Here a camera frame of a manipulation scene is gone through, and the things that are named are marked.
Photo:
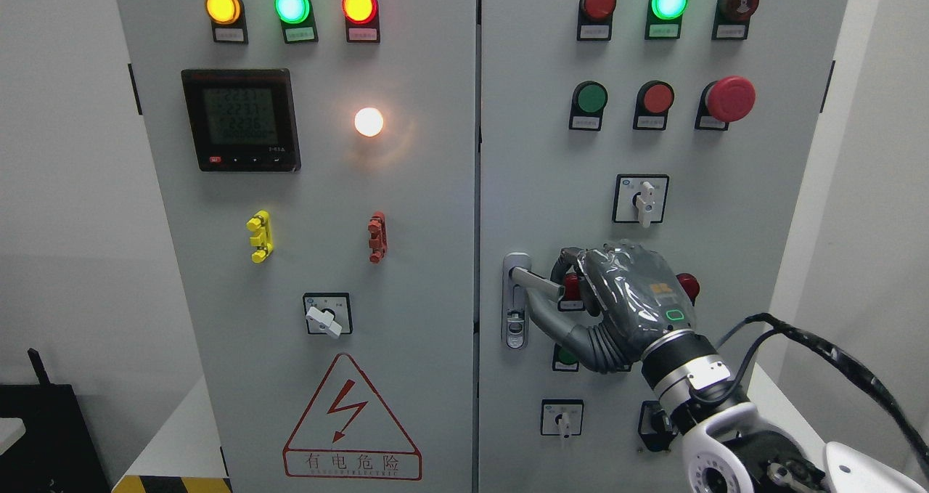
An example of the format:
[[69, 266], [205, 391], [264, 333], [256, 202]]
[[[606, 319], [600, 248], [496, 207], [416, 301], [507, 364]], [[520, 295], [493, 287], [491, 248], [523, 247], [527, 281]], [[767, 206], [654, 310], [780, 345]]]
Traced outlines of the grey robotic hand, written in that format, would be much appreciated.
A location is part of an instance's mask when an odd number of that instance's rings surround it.
[[690, 298], [656, 251], [623, 241], [613, 247], [565, 248], [558, 261], [584, 278], [585, 294], [601, 321], [578, 324], [538, 289], [527, 291], [530, 318], [588, 370], [626, 370], [664, 335], [693, 326]]

